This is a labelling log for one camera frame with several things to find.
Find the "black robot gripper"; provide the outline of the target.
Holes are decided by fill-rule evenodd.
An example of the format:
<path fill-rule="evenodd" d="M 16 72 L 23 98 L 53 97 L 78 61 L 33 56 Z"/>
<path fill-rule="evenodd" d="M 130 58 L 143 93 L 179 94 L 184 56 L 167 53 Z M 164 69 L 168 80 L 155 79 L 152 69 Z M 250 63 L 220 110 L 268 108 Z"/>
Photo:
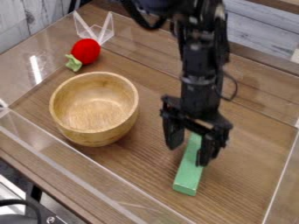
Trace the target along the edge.
<path fill-rule="evenodd" d="M 192 105 L 190 108 L 183 104 L 179 97 L 164 95 L 162 97 L 163 108 L 163 134 L 168 149 L 175 150 L 184 140 L 184 129 L 204 135 L 200 149 L 198 150 L 196 165 L 207 166 L 227 147 L 232 123 L 216 109 Z"/>

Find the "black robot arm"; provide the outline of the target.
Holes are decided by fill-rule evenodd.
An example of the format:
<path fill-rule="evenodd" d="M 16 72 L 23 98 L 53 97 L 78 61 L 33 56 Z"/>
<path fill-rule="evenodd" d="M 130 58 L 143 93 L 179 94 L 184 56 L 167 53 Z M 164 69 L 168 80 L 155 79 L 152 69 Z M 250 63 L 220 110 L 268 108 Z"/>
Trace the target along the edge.
<path fill-rule="evenodd" d="M 190 130 L 202 137 L 196 164 L 206 166 L 227 146 L 232 123 L 220 114 L 223 67 L 230 62 L 226 6 L 223 0 L 120 0 L 136 23 L 155 31 L 171 24 L 182 59 L 182 95 L 162 97 L 164 141 L 175 149 Z"/>

